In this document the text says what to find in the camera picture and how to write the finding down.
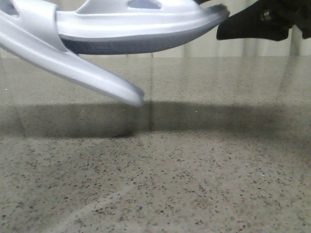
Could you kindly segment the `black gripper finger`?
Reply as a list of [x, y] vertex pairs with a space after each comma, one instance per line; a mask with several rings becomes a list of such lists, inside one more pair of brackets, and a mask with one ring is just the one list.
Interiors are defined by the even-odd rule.
[[293, 26], [301, 31], [303, 39], [310, 39], [309, 0], [258, 0], [219, 24], [216, 38], [285, 40]]

